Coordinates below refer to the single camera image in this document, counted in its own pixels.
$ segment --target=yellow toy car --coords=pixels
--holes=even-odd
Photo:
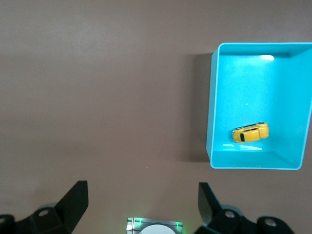
[[[269,126],[260,122],[244,127],[235,128],[232,131],[233,140],[237,143],[252,142],[269,136]]]

